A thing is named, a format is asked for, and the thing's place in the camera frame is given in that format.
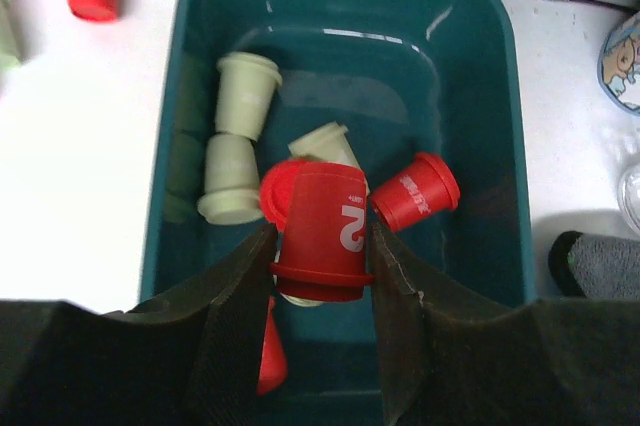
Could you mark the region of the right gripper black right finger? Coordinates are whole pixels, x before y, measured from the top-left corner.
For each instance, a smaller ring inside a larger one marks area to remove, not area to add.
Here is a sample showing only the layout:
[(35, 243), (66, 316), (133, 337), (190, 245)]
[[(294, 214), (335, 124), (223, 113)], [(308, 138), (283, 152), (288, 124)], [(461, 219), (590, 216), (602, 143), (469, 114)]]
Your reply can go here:
[(635, 425), (639, 305), (538, 300), (509, 308), (369, 229), (388, 425)]

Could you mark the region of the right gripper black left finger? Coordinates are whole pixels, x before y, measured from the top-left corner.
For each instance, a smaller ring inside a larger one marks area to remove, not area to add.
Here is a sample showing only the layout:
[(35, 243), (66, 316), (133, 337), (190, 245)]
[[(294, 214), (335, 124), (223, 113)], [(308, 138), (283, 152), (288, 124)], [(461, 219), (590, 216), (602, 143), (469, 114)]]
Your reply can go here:
[(277, 234), (137, 305), (1, 305), (5, 425), (246, 425), (254, 416)]

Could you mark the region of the red coffee capsule bottom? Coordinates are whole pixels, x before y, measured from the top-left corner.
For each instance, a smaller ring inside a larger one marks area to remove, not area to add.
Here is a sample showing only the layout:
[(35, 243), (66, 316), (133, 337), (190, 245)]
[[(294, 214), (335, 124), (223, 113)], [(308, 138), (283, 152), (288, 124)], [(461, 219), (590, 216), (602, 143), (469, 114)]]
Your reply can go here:
[(273, 316), (275, 299), (269, 298), (257, 394), (266, 395), (280, 387), (288, 376), (288, 362)]

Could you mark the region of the blue cloth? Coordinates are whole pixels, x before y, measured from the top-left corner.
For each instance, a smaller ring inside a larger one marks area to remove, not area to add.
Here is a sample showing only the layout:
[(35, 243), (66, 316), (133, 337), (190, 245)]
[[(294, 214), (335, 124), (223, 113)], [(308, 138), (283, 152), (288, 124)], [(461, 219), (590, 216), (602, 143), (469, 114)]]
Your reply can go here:
[(639, 241), (566, 231), (548, 254), (551, 277), (564, 296), (639, 300)]

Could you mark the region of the green coffee capsule lone bottom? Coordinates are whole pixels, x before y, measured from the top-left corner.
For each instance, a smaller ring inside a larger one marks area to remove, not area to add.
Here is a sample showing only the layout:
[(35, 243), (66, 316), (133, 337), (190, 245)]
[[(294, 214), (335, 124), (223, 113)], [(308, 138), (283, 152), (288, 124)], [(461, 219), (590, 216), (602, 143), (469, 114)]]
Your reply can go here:
[(257, 141), (275, 91), (282, 85), (278, 65), (264, 56), (233, 52), (221, 58), (217, 68), (216, 131)]

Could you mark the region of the teal plastic storage basket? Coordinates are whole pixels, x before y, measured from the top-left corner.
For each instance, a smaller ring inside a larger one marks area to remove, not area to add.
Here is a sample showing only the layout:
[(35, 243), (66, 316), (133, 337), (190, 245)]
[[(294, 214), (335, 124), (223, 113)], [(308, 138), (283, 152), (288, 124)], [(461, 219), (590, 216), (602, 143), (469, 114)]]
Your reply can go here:
[(524, 424), (531, 246), (500, 0), (179, 0), (131, 421)]

